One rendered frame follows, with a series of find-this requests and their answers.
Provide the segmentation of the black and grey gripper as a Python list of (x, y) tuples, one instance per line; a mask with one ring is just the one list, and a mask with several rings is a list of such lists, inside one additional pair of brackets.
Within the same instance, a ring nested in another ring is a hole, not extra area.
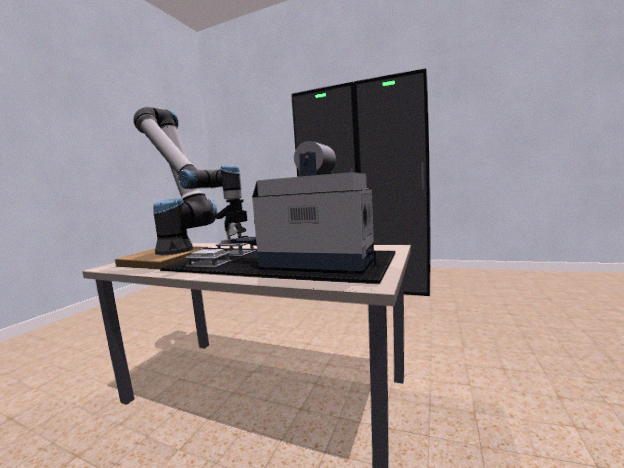
[[(232, 202), (230, 202), (232, 201)], [(246, 228), (242, 227), (240, 222), (245, 222), (247, 220), (247, 211), (242, 210), (242, 202), (244, 200), (226, 200), (226, 203), (230, 202), (231, 210), (226, 212), (225, 217), (225, 231), (227, 234), (228, 242), (230, 242), (230, 236), (238, 234), (238, 238), (241, 238), (241, 233), (246, 232)], [(240, 207), (240, 209), (239, 209)], [(241, 213), (240, 213), (241, 212)], [(235, 216), (235, 217), (234, 217)], [(235, 219), (236, 218), (236, 219)], [(236, 221), (236, 222), (235, 222)], [(235, 224), (233, 224), (235, 223)], [(234, 229), (234, 226), (236, 229)]]

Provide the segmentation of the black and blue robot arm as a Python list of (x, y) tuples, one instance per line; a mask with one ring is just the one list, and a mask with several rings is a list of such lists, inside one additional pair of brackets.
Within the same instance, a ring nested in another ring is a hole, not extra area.
[[(160, 201), (153, 205), (157, 233), (155, 254), (188, 252), (193, 249), (193, 245), (187, 236), (187, 229), (212, 224), (215, 219), (224, 218), (226, 212), (231, 210), (228, 205), (217, 213), (214, 201), (207, 200), (205, 193), (194, 188), (223, 187), (224, 199), (239, 200), (242, 198), (239, 167), (197, 170), (188, 160), (177, 131), (178, 117), (172, 111), (144, 107), (135, 113), (133, 121), (137, 130), (141, 133), (144, 131), (169, 163), (181, 195), (181, 199)], [(155, 124), (157, 121), (158, 125)]]

